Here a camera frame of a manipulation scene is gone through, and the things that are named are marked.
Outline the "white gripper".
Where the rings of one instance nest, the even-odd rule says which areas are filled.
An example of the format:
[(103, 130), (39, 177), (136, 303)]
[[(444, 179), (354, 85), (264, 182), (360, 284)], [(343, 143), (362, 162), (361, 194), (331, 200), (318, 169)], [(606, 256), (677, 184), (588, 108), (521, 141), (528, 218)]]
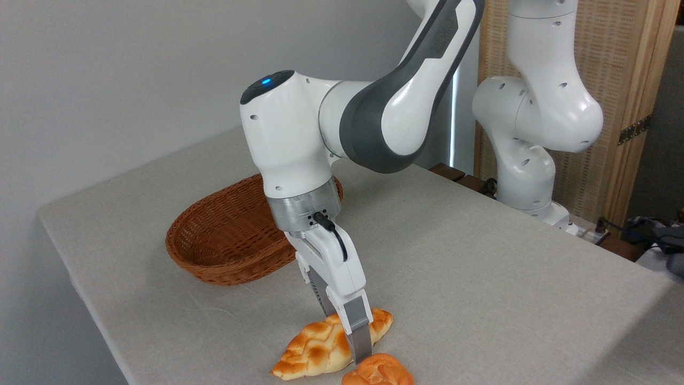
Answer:
[(364, 289), (366, 276), (356, 248), (345, 230), (338, 229), (337, 234), (345, 246), (346, 259), (336, 234), (320, 225), (304, 232), (286, 232), (285, 236), (296, 249), (301, 275), (325, 315), (333, 315), (335, 309), (352, 358), (359, 365), (373, 353), (369, 328), (373, 316)]

